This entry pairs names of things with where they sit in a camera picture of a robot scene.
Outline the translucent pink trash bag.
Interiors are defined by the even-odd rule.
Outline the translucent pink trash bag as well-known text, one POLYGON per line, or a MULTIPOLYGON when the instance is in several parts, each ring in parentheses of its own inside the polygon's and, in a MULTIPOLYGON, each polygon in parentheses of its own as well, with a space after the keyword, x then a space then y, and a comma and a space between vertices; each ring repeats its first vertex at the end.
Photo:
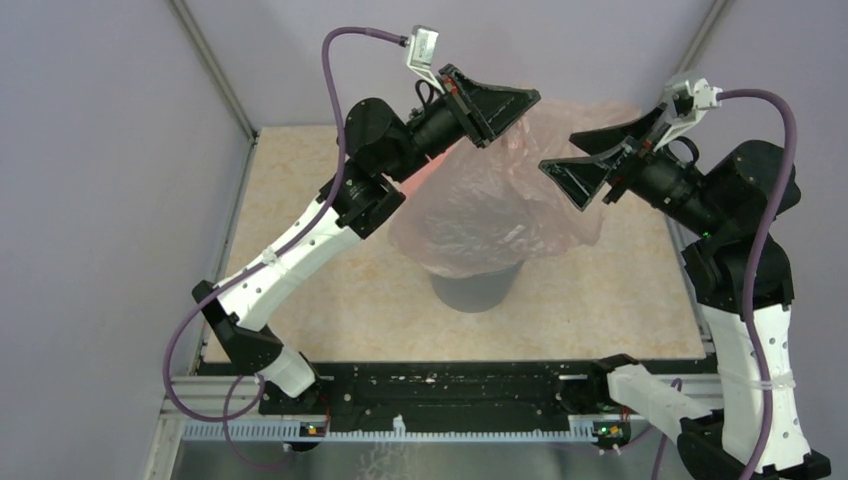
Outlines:
POLYGON ((627 123, 638 107, 547 99, 485 149, 463 139, 394 214, 388 241, 428 273, 467 278, 595 244, 600 205, 575 208, 540 169, 579 158, 573 133, 627 123))

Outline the pink cloth towel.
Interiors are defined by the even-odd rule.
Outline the pink cloth towel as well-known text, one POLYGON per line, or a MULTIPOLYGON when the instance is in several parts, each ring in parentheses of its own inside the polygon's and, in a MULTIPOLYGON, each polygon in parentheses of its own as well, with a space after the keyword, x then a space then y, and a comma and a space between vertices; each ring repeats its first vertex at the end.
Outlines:
POLYGON ((455 145, 449 147, 445 152, 430 159, 429 163, 421 170, 417 171, 408 179, 404 180, 398 187, 406 197, 411 197, 421 185, 436 171, 438 167, 446 160, 455 145))

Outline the grey plastic trash bin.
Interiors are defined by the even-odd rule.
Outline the grey plastic trash bin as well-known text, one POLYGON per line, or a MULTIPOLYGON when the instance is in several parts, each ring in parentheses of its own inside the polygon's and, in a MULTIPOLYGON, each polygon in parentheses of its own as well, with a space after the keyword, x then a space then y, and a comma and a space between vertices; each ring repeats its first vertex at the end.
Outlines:
POLYGON ((462 313, 482 313, 501 304, 512 289, 524 262, 508 268, 467 278, 447 278, 429 274, 436 297, 447 307, 462 313))

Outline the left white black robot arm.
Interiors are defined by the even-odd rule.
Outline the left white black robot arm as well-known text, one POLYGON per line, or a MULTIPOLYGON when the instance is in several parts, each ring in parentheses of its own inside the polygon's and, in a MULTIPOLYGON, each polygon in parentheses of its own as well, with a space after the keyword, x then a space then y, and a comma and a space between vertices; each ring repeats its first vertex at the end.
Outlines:
POLYGON ((452 64, 433 98, 402 119, 383 99, 356 103, 337 137, 341 164, 304 213, 240 272, 193 290, 199 312, 241 375, 282 393, 297 413, 319 404, 318 373, 269 327, 270 316, 310 276, 378 230, 403 204, 397 189, 466 139, 486 148, 541 99, 536 89, 474 81, 452 64))

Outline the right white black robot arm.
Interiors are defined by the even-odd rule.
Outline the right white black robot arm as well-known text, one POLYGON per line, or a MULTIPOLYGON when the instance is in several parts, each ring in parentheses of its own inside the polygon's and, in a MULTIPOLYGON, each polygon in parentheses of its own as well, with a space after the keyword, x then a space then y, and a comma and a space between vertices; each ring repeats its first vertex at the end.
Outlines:
POLYGON ((578 208, 630 193, 696 235, 682 258, 712 337, 722 406, 664 385, 625 354, 596 361, 586 385, 594 409, 624 407, 662 432, 695 479, 823 479, 832 472, 798 418, 788 346, 792 267, 770 233, 801 196, 796 120, 787 106, 778 112, 781 144, 744 141, 708 172, 671 151, 679 135, 663 106, 575 133, 581 157, 539 165, 578 208))

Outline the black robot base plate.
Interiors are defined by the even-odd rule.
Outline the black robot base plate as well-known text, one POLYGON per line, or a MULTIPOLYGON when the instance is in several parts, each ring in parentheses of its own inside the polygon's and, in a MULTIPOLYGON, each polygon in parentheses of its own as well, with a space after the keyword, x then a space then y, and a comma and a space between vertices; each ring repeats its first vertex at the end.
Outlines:
POLYGON ((259 405, 269 416, 315 415, 333 433, 388 430, 401 418, 411 433, 565 432, 577 420, 598 427, 634 411, 604 397, 588 361, 320 363, 318 380, 290 398, 271 387, 259 405))

